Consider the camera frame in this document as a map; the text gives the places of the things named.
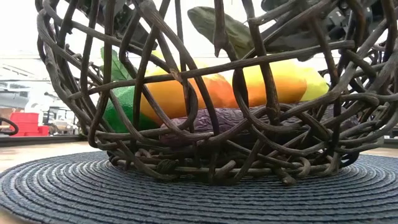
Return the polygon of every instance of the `green leaf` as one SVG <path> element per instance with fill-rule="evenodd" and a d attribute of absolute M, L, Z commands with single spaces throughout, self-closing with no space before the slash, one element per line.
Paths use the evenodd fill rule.
<path fill-rule="evenodd" d="M 188 17 L 196 30 L 213 44 L 215 10 L 212 7 L 198 6 L 188 10 Z M 254 44 L 250 30 L 242 22 L 225 14 L 225 28 L 238 58 L 243 58 Z"/>
<path fill-rule="evenodd" d="M 101 48 L 101 58 L 104 60 L 104 47 Z M 119 61 L 118 53 L 112 49 L 112 81 L 130 80 L 131 76 L 124 65 Z"/>

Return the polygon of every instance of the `wicker basket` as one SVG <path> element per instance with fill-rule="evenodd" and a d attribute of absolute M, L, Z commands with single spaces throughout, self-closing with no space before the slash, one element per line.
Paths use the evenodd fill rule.
<path fill-rule="evenodd" d="M 56 13 L 58 1 L 45 0 L 42 3 L 36 0 L 39 12 L 38 50 L 55 91 L 78 117 L 83 132 L 88 135 L 89 144 L 108 151 L 109 160 L 115 166 L 135 168 L 159 180 L 194 177 L 209 184 L 230 185 L 239 182 L 243 177 L 275 174 L 285 185 L 292 185 L 296 183 L 296 179 L 308 175 L 335 174 L 339 169 L 354 163 L 360 152 L 379 147 L 382 143 L 379 139 L 398 122 L 397 23 L 392 0 L 381 1 L 385 19 L 366 40 L 363 8 L 356 0 L 347 0 L 353 17 L 356 18 L 349 25 L 349 30 L 353 31 L 345 40 L 332 43 L 328 43 L 320 28 L 319 14 L 322 10 L 333 7 L 337 1 L 322 0 L 312 6 L 305 1 L 289 1 L 261 17 L 254 17 L 251 0 L 244 0 L 244 11 L 248 16 L 255 48 L 239 60 L 225 35 L 223 1 L 215 0 L 215 49 L 224 49 L 231 62 L 201 69 L 196 69 L 195 62 L 183 44 L 180 1 L 175 1 L 178 35 L 162 19 L 170 0 L 163 0 L 159 11 L 151 0 L 136 0 L 133 3 L 139 13 L 129 24 L 121 40 L 112 33 L 113 10 L 108 10 L 105 15 L 104 34 L 93 29 L 98 13 L 98 0 L 92 1 L 91 9 L 94 10 L 90 12 L 88 27 L 72 21 L 78 2 L 69 0 L 68 11 L 61 19 Z M 115 0 L 108 0 L 107 9 L 113 9 L 114 4 Z M 140 16 L 153 23 L 143 49 L 129 43 Z M 261 40 L 259 25 L 277 18 L 281 22 L 272 26 L 270 30 L 274 31 Z M 55 24 L 53 29 L 50 19 Z M 283 30 L 303 23 L 307 23 L 316 34 L 318 46 L 267 55 L 263 42 L 272 42 Z M 87 34 L 83 56 L 73 53 L 65 44 L 65 37 L 72 29 Z M 386 41 L 375 45 L 386 29 Z M 164 36 L 180 52 L 182 72 L 178 70 L 170 51 L 167 50 Z M 93 38 L 104 41 L 103 74 L 98 66 L 90 62 Z M 162 48 L 165 62 L 151 55 L 155 39 Z M 119 59 L 132 76 L 131 80 L 111 82 L 112 45 L 120 48 Z M 340 49 L 341 53 L 338 65 L 335 65 L 331 56 L 331 50 L 336 49 Z M 126 52 L 142 57 L 138 72 L 134 71 Z M 322 75 L 330 74 L 331 86 L 328 93 L 299 104 L 279 103 L 269 63 L 317 53 L 325 55 L 328 70 Z M 145 77 L 148 61 L 171 72 Z M 83 71 L 80 78 L 72 76 L 67 62 Z M 253 65 L 261 66 L 267 90 L 267 104 L 257 108 L 249 108 L 246 104 L 248 96 L 242 70 L 243 67 Z M 220 132 L 217 108 L 214 108 L 208 96 L 202 76 L 227 70 L 234 70 L 233 90 L 243 119 L 229 130 Z M 210 117 L 213 128 L 211 132 L 196 133 L 192 128 L 198 114 L 198 100 L 195 97 L 197 93 L 187 84 L 188 78 L 195 79 L 203 96 L 205 113 Z M 177 80 L 183 85 L 188 114 L 188 119 L 183 124 L 173 123 L 159 109 L 145 86 L 145 83 L 169 80 Z M 135 96 L 144 93 L 166 124 L 165 127 L 140 131 L 136 128 L 138 115 L 134 117 L 134 122 L 129 121 L 112 89 L 133 85 Z M 100 93 L 97 105 L 90 99 L 90 95 L 95 93 Z M 119 119 L 129 130 L 128 133 L 115 133 L 103 119 L 109 100 L 115 106 Z M 139 111 L 139 105 L 140 98 L 134 97 L 134 109 Z M 354 122 L 355 125 L 347 125 L 347 122 Z M 177 148 L 162 145 L 159 137 L 165 134 L 173 134 L 189 144 Z M 250 144 L 246 144 L 245 139 L 250 139 Z"/>

